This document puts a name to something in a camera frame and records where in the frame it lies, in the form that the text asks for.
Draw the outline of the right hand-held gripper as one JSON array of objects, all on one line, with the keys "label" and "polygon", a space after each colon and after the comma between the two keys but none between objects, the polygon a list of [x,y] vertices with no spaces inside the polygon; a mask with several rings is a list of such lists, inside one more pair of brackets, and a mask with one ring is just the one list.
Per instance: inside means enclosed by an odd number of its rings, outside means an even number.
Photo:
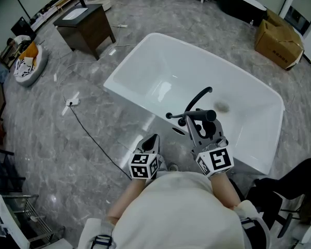
[{"label": "right hand-held gripper", "polygon": [[191,153],[206,177],[224,173],[234,167],[232,150],[218,119],[214,121],[214,135],[212,121],[202,121],[202,127],[199,129],[194,120],[187,116],[186,124],[194,144]]}]

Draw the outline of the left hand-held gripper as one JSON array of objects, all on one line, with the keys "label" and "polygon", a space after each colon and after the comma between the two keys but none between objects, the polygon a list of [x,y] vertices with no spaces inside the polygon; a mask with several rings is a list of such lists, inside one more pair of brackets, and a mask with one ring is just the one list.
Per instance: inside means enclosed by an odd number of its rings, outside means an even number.
[{"label": "left hand-held gripper", "polygon": [[132,179],[154,179],[159,172],[167,172],[164,158],[160,154],[160,136],[151,137],[152,149],[148,150],[148,137],[140,140],[128,162]]}]

